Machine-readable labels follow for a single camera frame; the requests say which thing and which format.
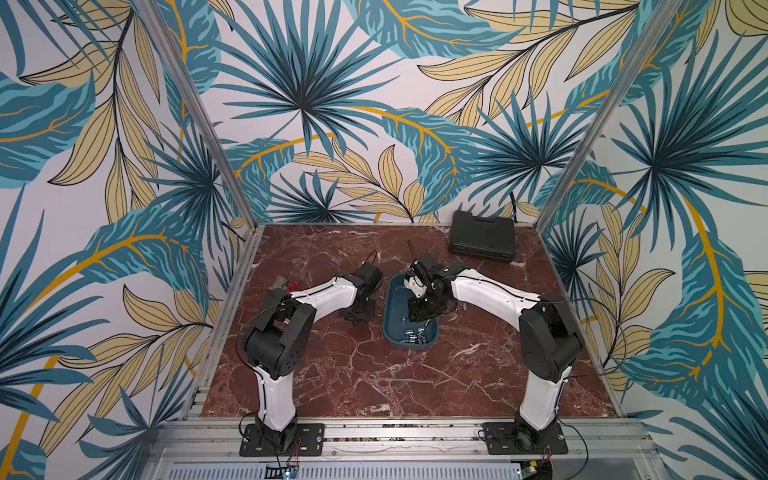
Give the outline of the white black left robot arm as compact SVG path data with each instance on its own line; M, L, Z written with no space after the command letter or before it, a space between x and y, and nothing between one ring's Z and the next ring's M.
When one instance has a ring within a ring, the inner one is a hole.
M382 279L377 267L366 265L306 290L274 289L268 294L243 341L246 363L258 382L257 419L265 429L281 434L296 420L293 372L314 323L333 313L352 323L370 321L375 311L372 296Z

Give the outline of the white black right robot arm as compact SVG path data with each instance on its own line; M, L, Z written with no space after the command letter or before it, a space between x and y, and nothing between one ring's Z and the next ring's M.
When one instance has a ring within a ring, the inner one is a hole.
M413 322L427 322L446 313L451 302L464 302L517 330L528 369L517 421L535 432L555 423L564 383L584 347L563 296L522 291L460 263L444 266L429 254L411 263L404 286L412 293Z

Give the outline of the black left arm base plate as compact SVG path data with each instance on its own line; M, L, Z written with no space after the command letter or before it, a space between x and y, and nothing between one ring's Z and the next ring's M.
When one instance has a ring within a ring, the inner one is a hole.
M293 422L280 432L261 423L253 423L245 427L239 456L245 458L275 455L319 457L322 455L324 437L323 423Z

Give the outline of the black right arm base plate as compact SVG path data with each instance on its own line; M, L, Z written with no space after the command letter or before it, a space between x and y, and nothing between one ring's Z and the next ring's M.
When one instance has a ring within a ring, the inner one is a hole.
M536 430L523 420L513 422L486 422L481 426L480 438L489 455L548 456L567 454L569 449L562 429L552 421L543 430Z

